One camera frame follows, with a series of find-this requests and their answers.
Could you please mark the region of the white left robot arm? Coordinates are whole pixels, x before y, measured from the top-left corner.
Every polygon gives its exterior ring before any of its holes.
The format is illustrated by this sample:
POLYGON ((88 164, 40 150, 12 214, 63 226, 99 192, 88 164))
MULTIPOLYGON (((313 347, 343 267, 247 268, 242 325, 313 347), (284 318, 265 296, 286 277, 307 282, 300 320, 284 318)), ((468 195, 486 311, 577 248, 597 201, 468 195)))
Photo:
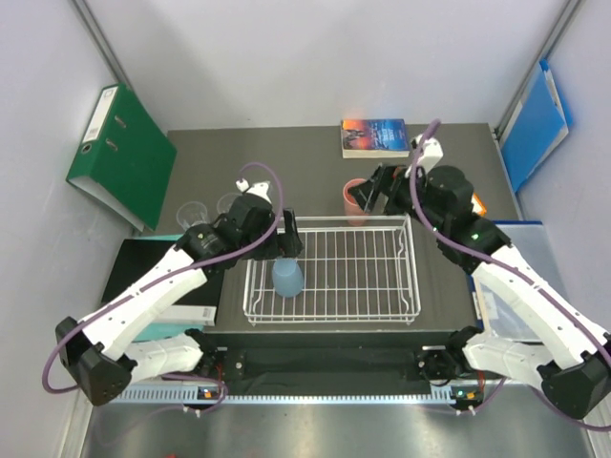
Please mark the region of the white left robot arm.
POLYGON ((216 372, 218 349, 197 328, 156 341, 136 338, 170 306, 221 278, 239 260, 301 254, 293 210, 275 214, 265 182, 240 185, 228 212, 187 229, 117 298, 81 320, 67 317, 56 326, 59 360, 94 406, 111 402, 132 383, 179 373, 202 379, 216 372))

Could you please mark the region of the clear glass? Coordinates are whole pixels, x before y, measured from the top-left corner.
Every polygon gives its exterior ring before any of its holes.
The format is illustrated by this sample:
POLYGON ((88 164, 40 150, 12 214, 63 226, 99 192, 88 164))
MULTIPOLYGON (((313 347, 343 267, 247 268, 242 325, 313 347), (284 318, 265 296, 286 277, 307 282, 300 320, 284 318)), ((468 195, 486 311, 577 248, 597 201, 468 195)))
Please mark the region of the clear glass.
POLYGON ((207 207, 199 201, 189 201, 180 206, 176 213, 176 220, 184 230, 190 227, 209 222, 207 207))
POLYGON ((216 204, 217 214, 227 213, 233 202, 238 198, 241 194, 237 192, 227 193, 219 198, 216 204))

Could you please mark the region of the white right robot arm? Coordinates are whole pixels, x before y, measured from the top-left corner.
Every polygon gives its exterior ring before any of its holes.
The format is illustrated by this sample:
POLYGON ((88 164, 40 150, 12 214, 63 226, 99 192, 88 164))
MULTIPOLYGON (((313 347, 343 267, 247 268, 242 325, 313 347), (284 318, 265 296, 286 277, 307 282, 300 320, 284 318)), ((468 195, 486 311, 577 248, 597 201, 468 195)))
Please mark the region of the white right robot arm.
POLYGON ((436 238, 442 255, 502 299, 536 334, 537 344, 467 326, 445 344, 445 378, 494 372, 532 388, 573 420, 610 393, 610 333, 584 317, 540 276, 511 239, 474 209, 474 187, 458 168, 432 158, 439 142, 420 135, 415 160, 381 164, 348 195, 368 212, 381 196, 388 216, 409 216, 436 238))

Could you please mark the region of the pink plastic cup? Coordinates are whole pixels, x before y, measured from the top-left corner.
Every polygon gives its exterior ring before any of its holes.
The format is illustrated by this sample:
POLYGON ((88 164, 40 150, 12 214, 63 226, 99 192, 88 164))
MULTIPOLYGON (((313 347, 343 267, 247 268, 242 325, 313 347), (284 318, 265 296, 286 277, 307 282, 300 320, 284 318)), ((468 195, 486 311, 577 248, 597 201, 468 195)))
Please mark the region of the pink plastic cup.
POLYGON ((348 223, 352 226, 362 226, 367 222, 368 214, 366 214, 357 204, 355 198, 348 192, 354 186, 363 184, 364 178, 353 178, 348 181, 343 188, 343 199, 345 215, 348 217, 348 223))

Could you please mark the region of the clear glass front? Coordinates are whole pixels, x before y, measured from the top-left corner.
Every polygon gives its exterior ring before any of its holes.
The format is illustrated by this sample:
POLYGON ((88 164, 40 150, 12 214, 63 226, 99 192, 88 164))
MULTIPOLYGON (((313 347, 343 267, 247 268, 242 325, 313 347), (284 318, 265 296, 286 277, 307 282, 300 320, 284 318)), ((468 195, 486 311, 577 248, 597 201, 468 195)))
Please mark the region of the clear glass front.
POLYGON ((176 220, 184 230, 190 227, 209 222, 207 207, 199 201, 189 201, 180 206, 176 213, 176 220))

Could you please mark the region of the blue plastic cup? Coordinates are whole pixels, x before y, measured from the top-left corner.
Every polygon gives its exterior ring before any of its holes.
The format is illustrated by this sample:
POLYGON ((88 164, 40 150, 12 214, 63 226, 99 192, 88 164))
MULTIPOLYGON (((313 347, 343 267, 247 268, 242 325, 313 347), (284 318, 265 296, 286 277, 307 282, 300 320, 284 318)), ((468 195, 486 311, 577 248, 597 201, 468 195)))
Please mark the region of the blue plastic cup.
POLYGON ((275 260, 272 267, 272 282, 276 293, 286 299, 298 296, 305 286, 302 269, 293 259, 275 260))

